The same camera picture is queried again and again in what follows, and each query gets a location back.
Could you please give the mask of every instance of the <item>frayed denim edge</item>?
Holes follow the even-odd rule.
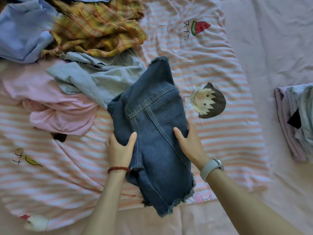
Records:
[[[166,56],[162,56],[162,57],[156,57],[155,59],[153,59],[148,66],[150,66],[152,63],[154,63],[155,61],[158,61],[158,60],[166,60],[168,63],[170,62],[169,58],[166,57]]]
[[[172,214],[174,207],[176,207],[177,205],[179,205],[181,203],[186,203],[186,200],[194,195],[194,193],[195,193],[194,188],[196,186],[196,182],[195,182],[195,178],[194,178],[194,174],[193,173],[191,173],[191,177],[192,177],[192,180],[193,180],[193,185],[192,185],[192,188],[190,189],[190,191],[184,196],[183,199],[174,200],[172,205],[169,206],[169,208],[166,211],[166,213],[160,215],[161,218],[163,218],[164,216],[166,216],[168,214]]]

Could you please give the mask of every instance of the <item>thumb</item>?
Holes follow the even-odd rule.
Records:
[[[129,137],[127,146],[128,146],[128,147],[131,147],[131,148],[134,148],[136,139],[137,139],[137,133],[136,133],[136,132],[133,132],[133,133],[131,134],[131,136]]]
[[[186,140],[186,138],[182,135],[182,132],[179,130],[179,128],[174,127],[174,134],[179,142],[179,145],[182,146]]]

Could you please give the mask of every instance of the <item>hand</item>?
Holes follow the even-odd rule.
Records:
[[[209,162],[210,158],[205,153],[201,140],[197,134],[194,124],[187,119],[189,133],[187,138],[182,135],[182,132],[178,128],[174,128],[174,134],[182,148],[183,153],[190,159],[190,161],[199,169]]]
[[[110,167],[129,167],[136,139],[137,133],[134,132],[129,137],[128,144],[123,146],[117,142],[114,133],[110,136],[105,142]]]

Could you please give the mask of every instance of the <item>orange and white striped fabric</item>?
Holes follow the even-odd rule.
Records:
[[[229,45],[219,0],[144,0],[140,24],[149,39],[137,49],[148,63],[167,56],[174,82],[185,98],[210,82],[226,99],[225,109],[206,118],[201,97],[189,98],[186,116],[195,123],[208,156],[221,159],[227,174],[252,190],[270,181],[261,127],[239,61]],[[64,143],[29,124],[29,113],[0,102],[0,192],[17,216],[39,214],[48,230],[88,216],[107,177],[105,140],[113,131],[99,109],[91,129]],[[193,166],[195,195],[188,203],[216,199]],[[125,182],[119,209],[141,207],[137,187]]]

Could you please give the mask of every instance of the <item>white watch strap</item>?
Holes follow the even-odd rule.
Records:
[[[219,167],[220,167],[220,165],[218,164],[218,162],[215,159],[212,159],[211,161],[209,161],[202,168],[202,170],[200,172],[200,176],[201,176],[202,180],[207,182],[207,177],[211,173],[211,171],[213,171],[214,169],[219,168]]]

